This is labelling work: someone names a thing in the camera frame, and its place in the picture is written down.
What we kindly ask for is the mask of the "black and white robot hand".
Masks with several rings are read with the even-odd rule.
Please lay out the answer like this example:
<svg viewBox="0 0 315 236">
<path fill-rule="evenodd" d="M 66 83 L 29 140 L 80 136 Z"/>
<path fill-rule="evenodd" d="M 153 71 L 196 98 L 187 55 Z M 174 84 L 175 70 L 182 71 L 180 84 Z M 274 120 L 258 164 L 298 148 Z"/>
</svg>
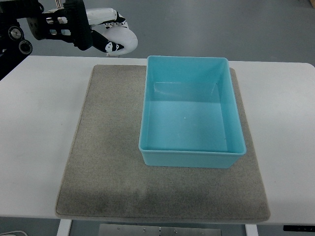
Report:
<svg viewBox="0 0 315 236">
<path fill-rule="evenodd" d="M 112 27 L 129 29 L 126 19 L 112 8 L 86 9 L 81 0 L 58 0 L 56 6 L 43 13 L 45 39 L 72 43 L 82 51 L 94 47 L 106 53 L 109 40 L 102 34 Z"/>
</svg>

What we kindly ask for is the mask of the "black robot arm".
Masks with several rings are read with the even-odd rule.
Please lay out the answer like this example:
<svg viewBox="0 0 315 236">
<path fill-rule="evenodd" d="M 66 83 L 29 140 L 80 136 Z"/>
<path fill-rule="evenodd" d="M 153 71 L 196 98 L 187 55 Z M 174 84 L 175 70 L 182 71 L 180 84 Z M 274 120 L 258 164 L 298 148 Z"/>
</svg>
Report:
<svg viewBox="0 0 315 236">
<path fill-rule="evenodd" d="M 0 2 L 0 78 L 3 79 L 32 53 L 32 44 L 18 22 L 26 18 L 33 36 L 45 39 L 44 7 L 37 0 L 2 0 Z"/>
</svg>

